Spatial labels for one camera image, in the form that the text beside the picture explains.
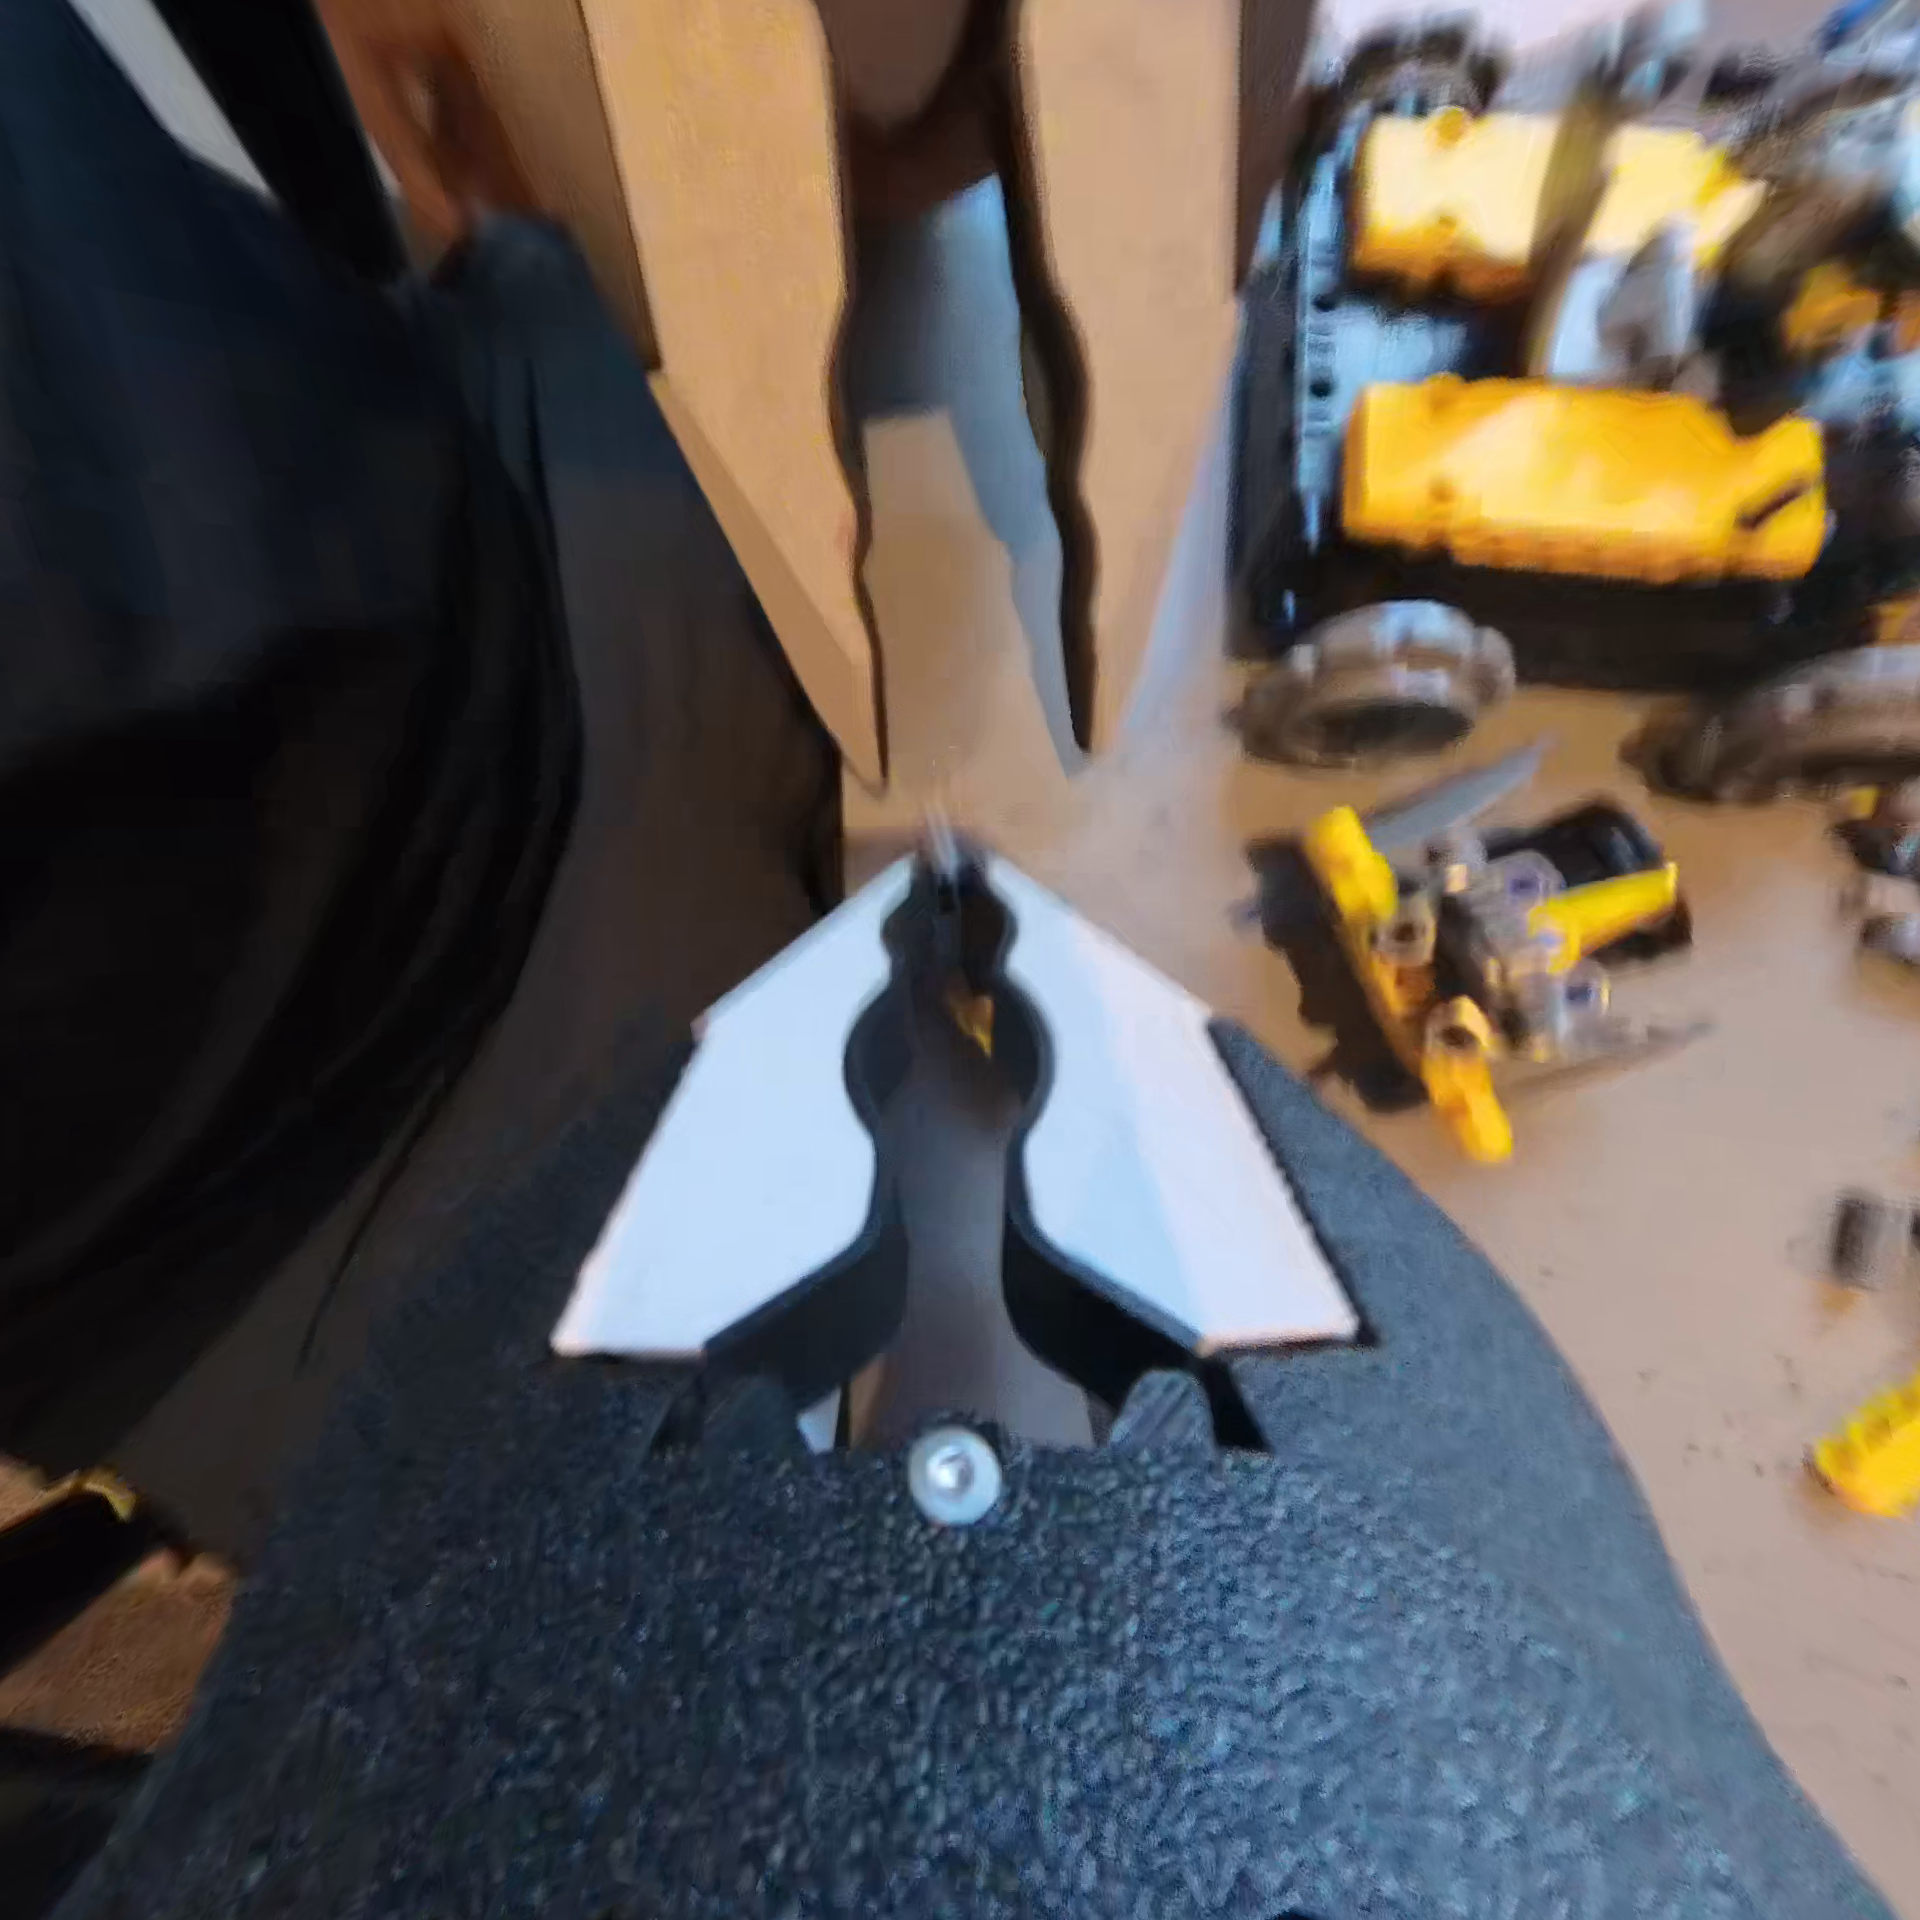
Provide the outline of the yellow grey wheel assembly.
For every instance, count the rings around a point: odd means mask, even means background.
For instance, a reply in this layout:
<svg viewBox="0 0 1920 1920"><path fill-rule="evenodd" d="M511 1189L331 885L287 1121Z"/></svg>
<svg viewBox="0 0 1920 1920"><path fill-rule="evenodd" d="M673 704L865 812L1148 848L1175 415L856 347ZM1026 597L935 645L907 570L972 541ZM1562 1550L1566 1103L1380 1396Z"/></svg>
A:
<svg viewBox="0 0 1920 1920"><path fill-rule="evenodd" d="M1678 866L1630 807L1592 795L1510 821L1552 733L1372 807L1319 807L1248 844L1248 922L1388 1106L1421 1106L1472 1166L1516 1154L1516 1103L1702 1042L1713 1014L1641 1019L1621 976L1692 947Z"/></svg>

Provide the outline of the grey desk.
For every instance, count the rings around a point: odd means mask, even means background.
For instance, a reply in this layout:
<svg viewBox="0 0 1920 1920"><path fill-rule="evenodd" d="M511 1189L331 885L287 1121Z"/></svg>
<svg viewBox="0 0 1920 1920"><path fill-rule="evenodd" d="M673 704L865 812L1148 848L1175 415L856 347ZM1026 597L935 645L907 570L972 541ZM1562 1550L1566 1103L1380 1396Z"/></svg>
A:
<svg viewBox="0 0 1920 1920"><path fill-rule="evenodd" d="M1020 397L994 184L856 240L851 392L873 504L891 785L845 785L845 872L925 807L1241 1022L1472 1239L1571 1362L1750 1714L1887 1902L1918 1915L1918 1521L1825 1494L1807 1446L1918 1369L1918 1269L1825 1280L1843 1192L1918 1203L1918 980L1859 954L1848 863L1813 803L1692 807L1621 760L1641 708L1521 689L1450 765L1548 744L1506 807L1633 807L1678 863L1692 952L1616 1002L1702 1032L1664 1058L1525 1090L1516 1157L1471 1166L1423 1112L1368 1106L1284 958L1266 844L1423 770L1286 774L1230 712L1216 445L1185 501L1122 744L1071 770L1061 543Z"/></svg>

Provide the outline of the small yellow toy beam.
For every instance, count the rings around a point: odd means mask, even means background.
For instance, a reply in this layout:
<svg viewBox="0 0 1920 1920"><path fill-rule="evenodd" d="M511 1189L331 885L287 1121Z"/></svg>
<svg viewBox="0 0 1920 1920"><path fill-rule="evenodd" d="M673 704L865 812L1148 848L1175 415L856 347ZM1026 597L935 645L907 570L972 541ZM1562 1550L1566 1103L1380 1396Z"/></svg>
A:
<svg viewBox="0 0 1920 1920"><path fill-rule="evenodd" d="M1859 1405L1807 1452L1811 1476L1871 1521L1918 1513L1918 1372Z"/></svg>

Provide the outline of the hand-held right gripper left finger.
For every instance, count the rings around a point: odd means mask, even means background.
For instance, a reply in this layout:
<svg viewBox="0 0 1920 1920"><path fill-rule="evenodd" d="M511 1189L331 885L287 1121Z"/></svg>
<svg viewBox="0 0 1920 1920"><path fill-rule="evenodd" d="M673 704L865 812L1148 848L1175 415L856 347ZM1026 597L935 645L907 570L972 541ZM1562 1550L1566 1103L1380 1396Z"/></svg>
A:
<svg viewBox="0 0 1920 1920"><path fill-rule="evenodd" d="M915 880L884 868L697 1022L559 1313L559 1358L772 1380L816 1407L895 1338L905 1224L884 1117L916 1019L887 927Z"/></svg>

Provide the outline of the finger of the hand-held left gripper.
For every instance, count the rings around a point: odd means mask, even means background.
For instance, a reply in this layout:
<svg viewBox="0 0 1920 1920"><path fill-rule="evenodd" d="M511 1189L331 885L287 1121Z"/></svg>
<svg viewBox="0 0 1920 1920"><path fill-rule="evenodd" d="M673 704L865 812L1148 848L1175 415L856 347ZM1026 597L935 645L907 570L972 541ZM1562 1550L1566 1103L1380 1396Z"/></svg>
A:
<svg viewBox="0 0 1920 1920"><path fill-rule="evenodd" d="M845 422L851 221L816 4L582 4L655 396L842 768L889 779Z"/></svg>
<svg viewBox="0 0 1920 1920"><path fill-rule="evenodd" d="M1125 729L1236 347L1239 4L1016 4L1009 240L1076 745Z"/></svg>

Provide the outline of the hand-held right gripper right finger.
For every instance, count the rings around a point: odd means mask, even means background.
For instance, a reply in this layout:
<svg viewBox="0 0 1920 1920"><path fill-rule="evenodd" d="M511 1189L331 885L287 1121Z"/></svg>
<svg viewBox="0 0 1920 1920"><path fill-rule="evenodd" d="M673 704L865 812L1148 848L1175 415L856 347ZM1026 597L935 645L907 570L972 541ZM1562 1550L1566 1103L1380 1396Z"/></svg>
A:
<svg viewBox="0 0 1920 1920"><path fill-rule="evenodd" d="M1344 1349L1363 1313L1212 1039L1212 1010L1016 866L969 866L978 982L1020 1109L1002 1298L1086 1395Z"/></svg>

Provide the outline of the person's black top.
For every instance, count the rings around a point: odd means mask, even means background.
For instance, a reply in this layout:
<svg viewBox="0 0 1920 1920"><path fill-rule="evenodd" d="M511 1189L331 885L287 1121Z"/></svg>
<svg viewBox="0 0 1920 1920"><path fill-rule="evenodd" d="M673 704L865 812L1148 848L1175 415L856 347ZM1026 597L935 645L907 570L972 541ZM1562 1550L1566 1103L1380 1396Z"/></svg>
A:
<svg viewBox="0 0 1920 1920"><path fill-rule="evenodd" d="M2 1455L99 1468L505 1010L581 784L450 289L2 7Z"/></svg>

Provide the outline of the yellow black toy vehicle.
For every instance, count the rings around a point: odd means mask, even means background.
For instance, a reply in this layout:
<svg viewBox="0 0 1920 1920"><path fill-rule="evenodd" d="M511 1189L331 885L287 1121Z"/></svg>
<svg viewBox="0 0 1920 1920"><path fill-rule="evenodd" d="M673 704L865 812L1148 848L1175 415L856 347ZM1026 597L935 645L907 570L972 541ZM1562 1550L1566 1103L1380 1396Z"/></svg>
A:
<svg viewBox="0 0 1920 1920"><path fill-rule="evenodd" d="M1241 315L1248 755L1363 768L1516 686L1659 704L1647 785L1918 779L1918 7L1728 46L1472 13L1307 70Z"/></svg>

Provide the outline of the small black pin piece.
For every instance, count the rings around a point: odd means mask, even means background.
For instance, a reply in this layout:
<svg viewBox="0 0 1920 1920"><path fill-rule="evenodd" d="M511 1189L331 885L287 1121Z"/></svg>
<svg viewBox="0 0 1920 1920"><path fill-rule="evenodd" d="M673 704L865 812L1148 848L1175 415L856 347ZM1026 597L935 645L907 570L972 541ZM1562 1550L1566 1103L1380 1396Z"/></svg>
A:
<svg viewBox="0 0 1920 1920"><path fill-rule="evenodd" d="M1006 908L989 887L987 852L956 830L943 803L922 803L916 874L942 976L950 988L987 995L1002 954Z"/></svg>

